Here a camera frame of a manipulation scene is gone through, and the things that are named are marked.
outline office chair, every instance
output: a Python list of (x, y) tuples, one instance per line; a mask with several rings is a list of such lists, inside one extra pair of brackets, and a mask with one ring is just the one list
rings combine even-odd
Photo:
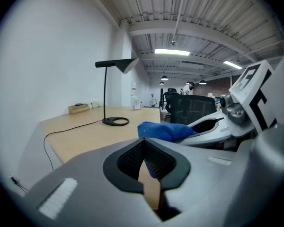
[(211, 97), (195, 95), (173, 96), (170, 100), (170, 122), (189, 125), (190, 123), (216, 112)]
[(166, 106), (165, 109), (167, 110), (168, 114), (165, 116), (164, 121), (166, 121), (167, 119), (170, 118), (170, 97), (174, 96), (174, 95), (179, 95), (179, 93), (177, 93), (177, 90), (175, 88), (168, 88), (167, 92), (164, 93), (164, 96), (166, 98)]

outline black desk lamp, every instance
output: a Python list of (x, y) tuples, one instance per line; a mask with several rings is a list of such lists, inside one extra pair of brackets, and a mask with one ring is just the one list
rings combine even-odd
[[(106, 67), (105, 68), (105, 77), (104, 77), (104, 99), (103, 99), (103, 111), (104, 111), (104, 119), (102, 119), (102, 122), (107, 125), (111, 126), (124, 126), (129, 123), (129, 119), (123, 118), (123, 117), (111, 117), (106, 118), (105, 117), (105, 90), (106, 90), (106, 75), (107, 75), (107, 68), (111, 66), (116, 66), (118, 69), (123, 73), (128, 73), (131, 69), (133, 69), (137, 63), (139, 62), (138, 59), (123, 59), (123, 60), (114, 60), (114, 61), (98, 61), (96, 62), (96, 67)], [(125, 123), (116, 123), (116, 120), (126, 120)]]

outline lamp shade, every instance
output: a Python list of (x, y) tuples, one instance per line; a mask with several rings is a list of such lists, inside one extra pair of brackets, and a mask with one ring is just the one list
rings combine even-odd
[(166, 81), (166, 80), (168, 80), (168, 78), (167, 78), (167, 76), (163, 76), (163, 77), (161, 77), (161, 80)]
[(131, 69), (133, 69), (137, 65), (138, 62), (139, 62), (139, 58), (113, 60), (113, 61), (98, 61), (96, 62), (96, 67), (99, 68), (99, 67), (116, 66), (123, 74), (126, 74)]

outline wooden desk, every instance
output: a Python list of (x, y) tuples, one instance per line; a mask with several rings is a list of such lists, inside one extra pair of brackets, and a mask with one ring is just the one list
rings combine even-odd
[[(115, 127), (103, 124), (101, 121), (66, 131), (52, 134), (47, 137), (57, 157), (67, 162), (81, 153), (109, 146), (124, 140), (138, 138), (137, 126), (143, 121), (160, 122), (160, 111), (155, 108), (142, 108), (131, 110), (130, 108), (106, 109), (106, 117), (125, 117), (130, 120), (126, 126)], [(78, 114), (67, 114), (40, 122), (45, 135), (51, 132), (63, 131), (79, 125), (102, 120), (103, 107), (93, 108)], [(144, 184), (144, 197), (152, 209), (158, 209), (160, 183), (150, 177), (143, 162), (139, 182)]]

